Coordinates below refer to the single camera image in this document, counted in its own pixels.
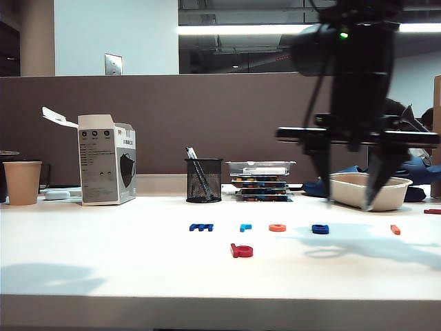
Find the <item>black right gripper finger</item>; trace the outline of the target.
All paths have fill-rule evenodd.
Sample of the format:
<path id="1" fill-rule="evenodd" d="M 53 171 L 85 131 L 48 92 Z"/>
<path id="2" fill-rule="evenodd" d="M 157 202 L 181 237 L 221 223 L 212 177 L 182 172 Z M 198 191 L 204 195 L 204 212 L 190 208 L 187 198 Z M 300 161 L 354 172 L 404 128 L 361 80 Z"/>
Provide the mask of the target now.
<path id="1" fill-rule="evenodd" d="M 362 203 L 364 211 L 373 209 L 373 201 L 379 191 L 410 157 L 408 148 L 402 146 L 376 146 L 369 151 L 369 176 Z"/>
<path id="2" fill-rule="evenodd" d="M 327 201 L 331 200 L 331 188 L 330 188 L 330 172 L 329 172 L 329 144 L 308 143 L 305 145 L 306 155 L 309 156 L 314 168 L 320 177 L 323 184 L 323 192 Z"/>

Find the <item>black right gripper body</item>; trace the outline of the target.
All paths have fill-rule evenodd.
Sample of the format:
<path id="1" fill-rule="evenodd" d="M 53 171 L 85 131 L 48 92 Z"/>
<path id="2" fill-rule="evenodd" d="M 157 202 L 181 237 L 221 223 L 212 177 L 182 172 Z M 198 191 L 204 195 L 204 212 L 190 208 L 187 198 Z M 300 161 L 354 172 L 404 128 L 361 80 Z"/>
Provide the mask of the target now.
<path id="1" fill-rule="evenodd" d="M 305 152 L 308 143 L 347 146 L 357 152 L 361 146 L 402 146 L 436 148 L 440 135 L 432 132 L 390 130 L 395 119 L 384 116 L 389 86 L 385 74 L 343 74 L 334 77 L 330 112 L 316 115 L 316 126 L 279 127 L 279 142 L 299 143 Z"/>

